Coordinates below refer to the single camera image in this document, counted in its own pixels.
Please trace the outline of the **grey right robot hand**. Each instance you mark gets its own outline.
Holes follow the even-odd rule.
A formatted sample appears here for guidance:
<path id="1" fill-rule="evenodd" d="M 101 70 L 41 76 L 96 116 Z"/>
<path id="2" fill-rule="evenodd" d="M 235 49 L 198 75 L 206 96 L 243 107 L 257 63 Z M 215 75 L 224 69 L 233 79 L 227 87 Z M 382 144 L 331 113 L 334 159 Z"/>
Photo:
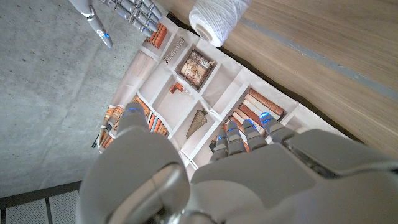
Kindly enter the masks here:
<path id="1" fill-rule="evenodd" d="M 82 14 L 91 28 L 101 38 L 108 48 L 113 46 L 109 33 L 97 16 L 92 0 L 69 0 L 75 9 Z M 162 13 L 152 0 L 100 0 L 105 6 L 112 9 L 125 21 L 148 38 L 158 31 Z"/>

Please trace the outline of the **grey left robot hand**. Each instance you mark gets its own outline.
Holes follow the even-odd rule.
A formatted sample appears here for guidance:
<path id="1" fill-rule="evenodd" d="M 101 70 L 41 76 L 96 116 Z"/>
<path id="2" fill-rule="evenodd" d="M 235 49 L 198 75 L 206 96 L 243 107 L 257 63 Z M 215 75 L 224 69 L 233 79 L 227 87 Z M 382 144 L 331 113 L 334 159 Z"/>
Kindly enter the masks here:
<path id="1" fill-rule="evenodd" d="M 127 105 L 116 139 L 80 185 L 77 223 L 396 223 L 397 161 L 327 131 L 260 116 L 218 134 L 189 177 L 171 142 Z"/>

